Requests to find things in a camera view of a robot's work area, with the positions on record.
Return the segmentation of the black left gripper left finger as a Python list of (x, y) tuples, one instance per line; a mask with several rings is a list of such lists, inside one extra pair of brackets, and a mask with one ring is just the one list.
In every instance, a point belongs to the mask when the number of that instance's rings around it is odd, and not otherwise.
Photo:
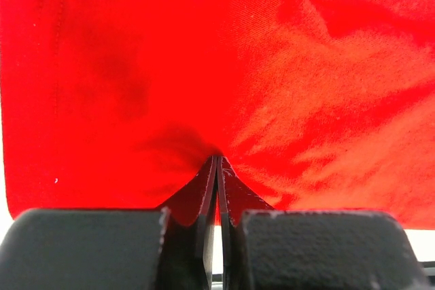
[(216, 157), (154, 209), (32, 209), (1, 243), (2, 289), (210, 289)]

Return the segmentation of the red t shirt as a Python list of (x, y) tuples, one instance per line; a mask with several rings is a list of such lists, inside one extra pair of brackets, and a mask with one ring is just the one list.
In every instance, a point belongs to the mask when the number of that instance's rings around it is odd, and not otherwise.
[(221, 153), (277, 209), (434, 227), (434, 0), (1, 0), (1, 105), (13, 217)]

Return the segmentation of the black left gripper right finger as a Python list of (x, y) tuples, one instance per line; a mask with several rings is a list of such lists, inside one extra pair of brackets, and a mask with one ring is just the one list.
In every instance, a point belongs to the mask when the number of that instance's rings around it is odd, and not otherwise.
[(379, 211), (275, 210), (216, 160), (225, 289), (430, 289), (402, 226)]

